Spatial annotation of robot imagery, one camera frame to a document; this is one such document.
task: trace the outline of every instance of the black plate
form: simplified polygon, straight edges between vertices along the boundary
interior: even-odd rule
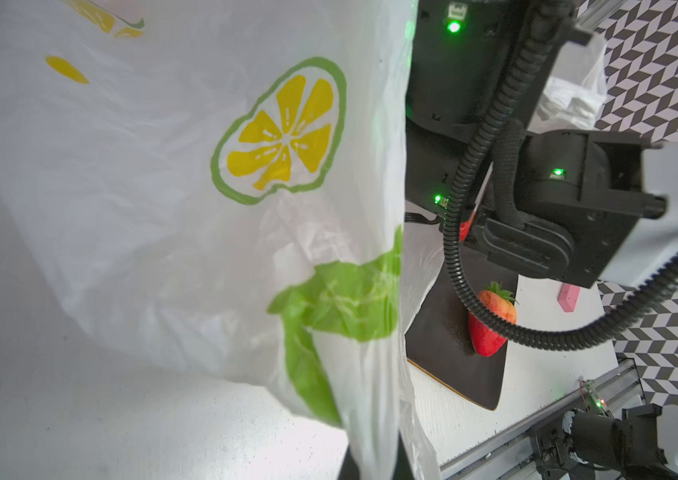
[[[499,282],[505,290],[517,292],[518,274],[489,263],[485,255],[463,246],[462,264],[475,291]],[[495,410],[502,394],[507,343],[490,357],[478,355],[469,338],[467,315],[443,265],[406,333],[408,360],[460,396]]]

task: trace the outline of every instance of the pink eraser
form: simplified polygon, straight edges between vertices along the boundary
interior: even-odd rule
[[[576,300],[578,300],[578,294],[581,291],[582,288],[580,286],[563,283],[563,286],[560,289],[560,295],[558,295],[558,303],[563,307],[564,312],[574,311],[576,308]]]

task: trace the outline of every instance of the lemon slice print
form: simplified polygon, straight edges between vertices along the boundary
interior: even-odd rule
[[[253,205],[322,185],[344,129],[346,81],[325,58],[299,63],[229,127],[210,159],[214,184]]]

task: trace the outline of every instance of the white tabletop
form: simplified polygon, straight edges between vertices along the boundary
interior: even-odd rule
[[[440,238],[434,226],[406,235]],[[428,248],[409,269],[437,273],[439,247]],[[590,291],[564,314],[557,288],[521,279],[518,322],[571,328],[602,312]],[[408,298],[404,309],[420,301]],[[495,412],[415,368],[411,375],[442,463],[572,391],[578,376],[615,364],[610,346],[510,345]],[[0,478],[334,478],[345,448],[342,431],[292,416],[264,389],[162,372],[96,346],[64,316],[0,204]]]

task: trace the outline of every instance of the red strawberry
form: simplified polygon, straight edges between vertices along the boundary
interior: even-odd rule
[[[513,305],[515,299],[512,298],[512,292],[502,290],[497,282],[491,282],[489,288],[478,293],[478,298],[491,312],[509,322],[517,322],[518,313]],[[506,338],[483,325],[472,312],[469,313],[468,326],[472,346],[482,356],[493,355],[507,341]]]

